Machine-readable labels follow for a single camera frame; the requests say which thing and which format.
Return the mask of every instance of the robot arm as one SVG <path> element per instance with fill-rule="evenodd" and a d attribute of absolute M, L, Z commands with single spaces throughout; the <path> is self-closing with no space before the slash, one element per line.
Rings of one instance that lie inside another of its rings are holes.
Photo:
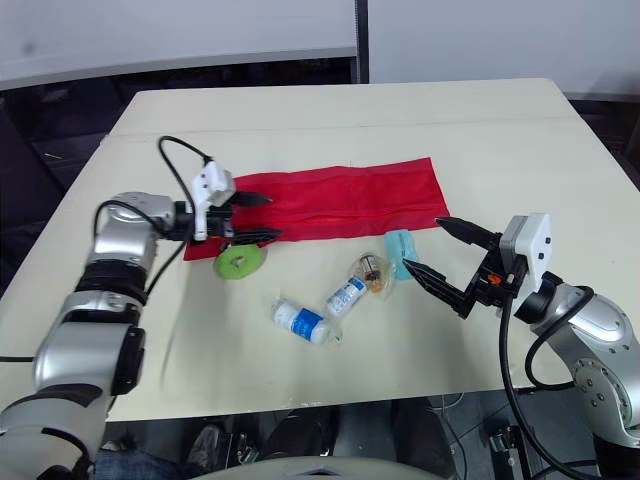
<path fill-rule="evenodd" d="M 165 237 L 185 238 L 191 219 L 180 202 L 145 193 L 114 200 L 140 209 Z M 137 384 L 145 337 L 138 321 L 161 235 L 131 210 L 108 209 L 84 273 L 36 356 L 36 393 L 0 415 L 3 478 L 87 478 L 109 407 Z"/>
<path fill-rule="evenodd" d="M 594 434 L 602 474 L 637 477 L 640 350 L 627 315 L 590 289 L 573 287 L 545 272 L 551 256 L 548 215 L 514 217 L 504 234 L 457 218 L 438 223 L 454 237 L 488 251 L 469 286 L 462 292 L 430 267 L 405 260 L 409 272 L 462 318 L 475 302 L 502 308 L 506 296 L 512 296 L 515 317 L 540 336 L 537 343 L 548 342 L 571 372 Z M 533 376 L 536 350 L 527 355 L 530 380 L 542 388 L 558 389 Z"/>

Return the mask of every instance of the plastic bottle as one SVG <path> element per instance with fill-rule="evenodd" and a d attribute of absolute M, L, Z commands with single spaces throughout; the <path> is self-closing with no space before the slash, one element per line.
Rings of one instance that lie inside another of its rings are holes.
<path fill-rule="evenodd" d="M 284 298 L 273 306 L 273 321 L 317 345 L 323 344 L 332 333 L 330 323 L 322 316 Z"/>
<path fill-rule="evenodd" d="M 341 317 L 367 292 L 367 285 L 357 276 L 351 277 L 327 300 L 327 310 L 333 317 Z"/>

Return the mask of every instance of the blue sponge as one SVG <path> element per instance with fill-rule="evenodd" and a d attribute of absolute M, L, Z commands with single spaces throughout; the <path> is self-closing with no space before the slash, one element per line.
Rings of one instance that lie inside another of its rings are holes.
<path fill-rule="evenodd" d="M 387 259 L 395 268 L 397 280 L 409 280 L 411 274 L 402 263 L 402 259 L 418 261 L 416 246 L 409 230 L 393 230 L 384 234 L 384 243 L 387 246 Z"/>

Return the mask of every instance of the blue label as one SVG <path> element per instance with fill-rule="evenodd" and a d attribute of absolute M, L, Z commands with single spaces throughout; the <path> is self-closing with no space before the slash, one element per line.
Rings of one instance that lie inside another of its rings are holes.
<path fill-rule="evenodd" d="M 320 315 L 303 308 L 293 321 L 291 331 L 296 335 L 300 335 L 302 338 L 306 338 L 311 341 L 311 332 L 313 332 L 313 329 L 316 328 L 316 325 L 320 320 L 322 320 Z"/>
<path fill-rule="evenodd" d="M 356 287 L 358 290 L 363 290 L 365 287 L 364 283 L 362 283 L 358 277 L 351 277 L 349 279 L 349 283 Z"/>

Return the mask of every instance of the white table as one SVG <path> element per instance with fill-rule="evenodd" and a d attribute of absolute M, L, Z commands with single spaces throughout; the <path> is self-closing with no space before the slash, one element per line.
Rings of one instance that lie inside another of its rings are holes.
<path fill-rule="evenodd" d="M 640 195 L 552 82 L 172 90 L 138 94 L 69 190 L 0 303 L 0 354 L 35 353 L 81 274 L 101 200 L 129 190 L 181 199 L 155 148 L 161 134 L 193 142 L 235 175 L 430 155 L 452 215 L 502 231 L 514 214 L 549 212 L 550 269 L 615 299 L 640 329 Z M 197 158 L 169 153 L 185 178 L 197 172 Z M 421 261 L 459 288 L 483 256 L 442 229 L 414 238 Z M 163 242 L 156 265 L 173 248 Z M 495 309 L 476 306 L 461 320 L 414 281 L 386 302 L 364 298 L 339 347 L 309 345 L 271 322 L 274 298 L 320 307 L 367 250 L 384 254 L 383 237 L 280 242 L 237 282 L 217 277 L 211 261 L 175 262 L 142 318 L 140 385 L 111 420 L 501 388 Z M 524 385 L 533 335 L 518 321 L 511 330 L 512 372 Z M 547 348 L 536 371 L 568 378 Z M 28 365 L 0 366 L 0 406 L 30 392 L 29 375 Z"/>

